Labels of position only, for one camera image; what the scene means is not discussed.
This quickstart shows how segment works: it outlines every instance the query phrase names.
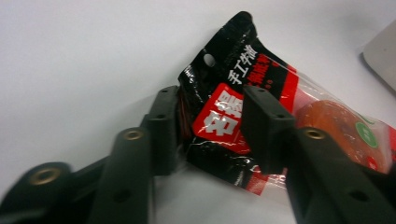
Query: hang hole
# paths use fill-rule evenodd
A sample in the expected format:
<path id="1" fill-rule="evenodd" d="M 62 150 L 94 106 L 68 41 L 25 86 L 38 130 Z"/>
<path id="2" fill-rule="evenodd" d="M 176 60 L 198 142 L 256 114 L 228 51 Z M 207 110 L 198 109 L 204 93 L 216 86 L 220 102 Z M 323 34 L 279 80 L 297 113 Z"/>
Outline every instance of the hang hole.
<path id="1" fill-rule="evenodd" d="M 204 55 L 204 62 L 209 67 L 213 67 L 216 64 L 216 60 L 211 54 Z"/>

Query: plastic food packet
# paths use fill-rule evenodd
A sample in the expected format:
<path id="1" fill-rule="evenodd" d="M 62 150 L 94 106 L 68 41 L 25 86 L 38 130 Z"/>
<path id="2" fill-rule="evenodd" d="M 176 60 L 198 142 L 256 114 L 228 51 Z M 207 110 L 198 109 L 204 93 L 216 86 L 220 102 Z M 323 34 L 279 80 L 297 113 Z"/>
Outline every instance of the plastic food packet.
<path id="1" fill-rule="evenodd" d="M 187 160 L 253 193 L 260 195 L 268 181 L 284 187 L 284 176 L 261 174 L 239 130 L 244 85 L 271 92 L 296 116 L 298 126 L 319 127 L 344 137 L 344 142 L 352 142 L 340 145 L 350 146 L 344 150 L 353 161 L 384 173 L 391 164 L 390 144 L 396 148 L 396 132 L 378 120 L 356 114 L 266 49 L 247 12 L 231 18 L 178 80 Z M 328 110 L 326 106 L 334 106 L 334 113 L 323 113 Z M 328 124 L 319 125 L 330 119 Z M 364 143 L 368 149 L 355 149 Z"/>

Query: snack package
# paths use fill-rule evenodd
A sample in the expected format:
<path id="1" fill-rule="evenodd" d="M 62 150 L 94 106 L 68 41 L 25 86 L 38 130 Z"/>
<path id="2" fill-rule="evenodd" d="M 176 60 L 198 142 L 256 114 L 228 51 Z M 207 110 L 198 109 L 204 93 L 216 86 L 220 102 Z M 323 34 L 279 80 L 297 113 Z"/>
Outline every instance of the snack package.
<path id="1" fill-rule="evenodd" d="M 298 127 L 328 132 L 353 161 L 383 173 L 391 165 L 396 131 L 353 112 L 276 57 L 258 39 L 247 12 L 231 18 L 178 80 L 187 160 L 255 194 L 260 195 L 267 182 L 283 188 L 284 176 L 261 174 L 239 130 L 244 85 L 271 92 L 296 116 Z"/>

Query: white table surface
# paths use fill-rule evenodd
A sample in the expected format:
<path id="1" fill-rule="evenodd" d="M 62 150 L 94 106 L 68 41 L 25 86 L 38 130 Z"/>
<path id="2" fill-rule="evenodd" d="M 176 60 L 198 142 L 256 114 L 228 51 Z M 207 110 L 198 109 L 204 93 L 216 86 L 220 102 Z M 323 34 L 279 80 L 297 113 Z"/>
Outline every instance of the white table surface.
<path id="1" fill-rule="evenodd" d="M 361 61 L 394 0 L 1 1 L 0 198 L 46 161 L 78 170 L 138 126 L 156 92 L 238 11 L 262 43 L 353 109 L 396 127 L 396 94 Z M 188 164 L 157 181 L 157 223 L 294 223 L 286 191 L 262 196 Z"/>

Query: green logo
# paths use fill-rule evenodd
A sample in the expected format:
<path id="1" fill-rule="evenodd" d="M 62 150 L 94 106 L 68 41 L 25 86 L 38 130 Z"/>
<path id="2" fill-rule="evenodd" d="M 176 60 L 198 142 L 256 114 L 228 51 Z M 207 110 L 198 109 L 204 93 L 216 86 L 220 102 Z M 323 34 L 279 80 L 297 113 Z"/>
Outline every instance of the green logo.
<path id="1" fill-rule="evenodd" d="M 373 134 L 373 132 L 367 127 L 365 124 L 361 122 L 357 122 L 355 124 L 356 131 L 358 131 L 359 135 L 361 138 L 364 140 L 364 142 L 367 143 L 370 147 L 378 147 L 378 143 L 376 142 L 376 138 Z"/>

